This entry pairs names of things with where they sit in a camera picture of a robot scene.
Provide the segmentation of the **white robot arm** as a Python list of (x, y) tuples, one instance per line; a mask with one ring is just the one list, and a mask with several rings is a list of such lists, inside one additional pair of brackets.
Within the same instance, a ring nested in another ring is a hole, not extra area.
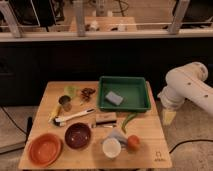
[(170, 125), (177, 110), (189, 99), (213, 116), (213, 87), (205, 83), (207, 67), (200, 62), (192, 62), (171, 69), (165, 77), (167, 85), (158, 94), (163, 110), (162, 122)]

